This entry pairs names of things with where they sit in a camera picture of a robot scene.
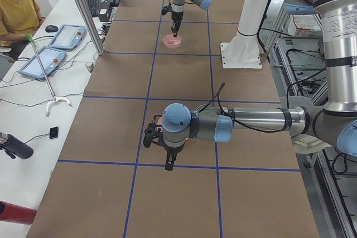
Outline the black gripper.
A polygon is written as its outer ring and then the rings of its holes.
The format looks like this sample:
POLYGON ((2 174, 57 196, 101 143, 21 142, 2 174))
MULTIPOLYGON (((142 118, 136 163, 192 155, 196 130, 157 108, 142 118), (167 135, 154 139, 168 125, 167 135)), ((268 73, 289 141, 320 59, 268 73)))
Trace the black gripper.
POLYGON ((166 161, 165 161, 165 170, 173 171, 177 154, 183 150, 184 144, 178 147, 170 147, 169 145, 165 144, 163 147, 167 152, 166 161))
POLYGON ((178 32, 181 26, 181 21, 183 20, 184 12, 171 12, 171 19, 173 21, 173 25, 171 27, 171 31, 174 37, 178 36, 178 32))

